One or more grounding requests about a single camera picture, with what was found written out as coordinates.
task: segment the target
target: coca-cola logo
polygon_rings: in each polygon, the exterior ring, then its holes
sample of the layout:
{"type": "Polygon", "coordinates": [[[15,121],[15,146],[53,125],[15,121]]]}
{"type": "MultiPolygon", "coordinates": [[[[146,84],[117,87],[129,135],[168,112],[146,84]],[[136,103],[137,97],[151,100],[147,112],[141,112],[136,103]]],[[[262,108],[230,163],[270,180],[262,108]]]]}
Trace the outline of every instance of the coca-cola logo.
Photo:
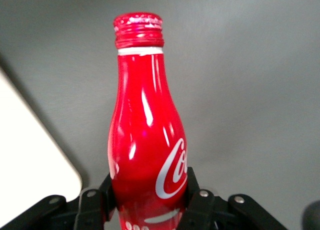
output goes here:
{"type": "Polygon", "coordinates": [[[184,181],[179,185],[179,187],[177,188],[177,190],[175,190],[174,192],[166,192],[165,191],[165,180],[167,178],[169,169],[177,155],[178,150],[181,148],[182,153],[179,157],[179,160],[175,166],[174,172],[173,172],[173,176],[172,176],[172,181],[174,183],[179,182],[179,180],[181,179],[183,173],[187,173],[187,153],[185,150],[185,141],[180,138],[177,143],[174,145],[171,153],[169,154],[169,156],[167,157],[167,159],[165,160],[159,174],[158,177],[156,179],[155,182],[155,191],[158,197],[160,197],[161,199],[168,199],[173,197],[174,195],[176,195],[179,190],[183,187],[183,185],[185,184],[185,182],[187,181],[187,178],[184,178],[184,181]]]}

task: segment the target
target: gray wall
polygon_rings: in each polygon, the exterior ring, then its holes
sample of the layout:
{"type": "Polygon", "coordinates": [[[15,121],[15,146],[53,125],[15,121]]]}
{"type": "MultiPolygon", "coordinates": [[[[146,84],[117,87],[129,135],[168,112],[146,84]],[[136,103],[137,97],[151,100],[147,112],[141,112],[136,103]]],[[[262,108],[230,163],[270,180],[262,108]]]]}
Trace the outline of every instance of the gray wall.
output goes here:
{"type": "Polygon", "coordinates": [[[132,11],[164,20],[168,83],[200,185],[248,194],[300,229],[320,198],[320,0],[0,0],[1,61],[84,187],[109,172],[112,22],[132,11]]]}

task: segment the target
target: coca-cola bottle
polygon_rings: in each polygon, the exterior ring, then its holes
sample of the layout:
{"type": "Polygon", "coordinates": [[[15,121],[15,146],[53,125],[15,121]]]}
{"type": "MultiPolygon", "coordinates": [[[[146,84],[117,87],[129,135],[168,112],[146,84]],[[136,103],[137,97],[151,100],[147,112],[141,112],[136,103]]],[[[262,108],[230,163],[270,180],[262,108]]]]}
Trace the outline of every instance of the coca-cola bottle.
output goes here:
{"type": "Polygon", "coordinates": [[[167,84],[162,19],[129,13],[113,25],[119,78],[108,162],[120,225],[173,230],[186,208],[187,142],[167,84]]]}

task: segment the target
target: bottle neck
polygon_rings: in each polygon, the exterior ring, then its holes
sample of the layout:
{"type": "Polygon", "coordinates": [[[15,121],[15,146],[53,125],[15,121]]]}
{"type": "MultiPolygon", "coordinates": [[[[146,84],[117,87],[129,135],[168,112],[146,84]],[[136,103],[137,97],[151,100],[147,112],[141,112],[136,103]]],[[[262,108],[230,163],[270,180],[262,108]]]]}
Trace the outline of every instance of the bottle neck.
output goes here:
{"type": "Polygon", "coordinates": [[[119,93],[169,93],[161,47],[119,49],[119,93]]]}

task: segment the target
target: bottle cap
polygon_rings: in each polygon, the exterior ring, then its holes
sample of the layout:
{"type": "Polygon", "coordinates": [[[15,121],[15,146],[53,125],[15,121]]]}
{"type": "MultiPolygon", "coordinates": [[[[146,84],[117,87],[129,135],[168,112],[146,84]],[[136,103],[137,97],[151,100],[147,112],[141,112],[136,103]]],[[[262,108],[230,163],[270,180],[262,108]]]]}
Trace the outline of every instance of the bottle cap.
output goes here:
{"type": "Polygon", "coordinates": [[[115,47],[163,47],[162,19],[153,13],[136,12],[120,15],[113,22],[115,47]]]}

